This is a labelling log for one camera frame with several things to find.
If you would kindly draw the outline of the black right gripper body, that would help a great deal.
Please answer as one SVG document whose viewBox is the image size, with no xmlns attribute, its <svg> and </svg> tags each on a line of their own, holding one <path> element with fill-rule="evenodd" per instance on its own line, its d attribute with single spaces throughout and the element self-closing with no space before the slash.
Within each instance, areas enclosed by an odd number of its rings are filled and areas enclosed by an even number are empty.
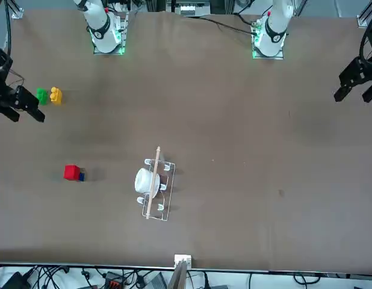
<svg viewBox="0 0 372 289">
<path fill-rule="evenodd" d="M 14 112 L 9 96 L 11 88 L 6 84 L 13 60 L 0 48 L 0 112 Z"/>
</svg>

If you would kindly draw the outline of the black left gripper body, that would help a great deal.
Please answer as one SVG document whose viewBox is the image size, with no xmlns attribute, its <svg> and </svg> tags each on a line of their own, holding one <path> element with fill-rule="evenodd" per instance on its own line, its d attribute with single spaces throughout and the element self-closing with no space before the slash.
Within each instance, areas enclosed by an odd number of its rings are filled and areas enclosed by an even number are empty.
<svg viewBox="0 0 372 289">
<path fill-rule="evenodd" d="M 372 66 L 367 66 L 360 57 L 355 57 L 339 74 L 341 87 L 352 88 L 372 81 Z"/>
</svg>

